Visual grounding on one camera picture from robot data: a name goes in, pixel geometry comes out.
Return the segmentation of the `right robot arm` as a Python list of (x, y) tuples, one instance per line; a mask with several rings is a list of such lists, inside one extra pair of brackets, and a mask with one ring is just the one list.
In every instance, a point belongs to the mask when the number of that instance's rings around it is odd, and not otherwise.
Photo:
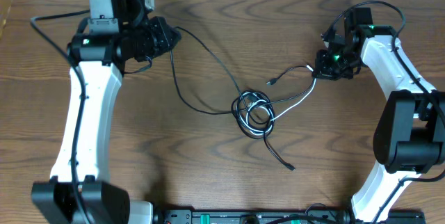
[(340, 14), (344, 34), (333, 25), (321, 36), (312, 76), (337, 81), (352, 79), (363, 67), (371, 70), (386, 98), (373, 135), (376, 162), (364, 185), (350, 199), (342, 223), (386, 223), (389, 211), (412, 182), (426, 178), (444, 163), (444, 93), (427, 82), (403, 51), (399, 31), (373, 22), (367, 3)]

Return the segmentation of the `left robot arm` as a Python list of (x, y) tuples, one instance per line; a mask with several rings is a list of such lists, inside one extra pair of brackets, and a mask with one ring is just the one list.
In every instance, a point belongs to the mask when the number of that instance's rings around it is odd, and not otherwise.
[(153, 16), (154, 0), (89, 0), (62, 50), (70, 64), (70, 104), (49, 180), (31, 199), (49, 223), (161, 223), (152, 203), (135, 201), (109, 181), (113, 109), (129, 59), (143, 63), (172, 51), (180, 33)]

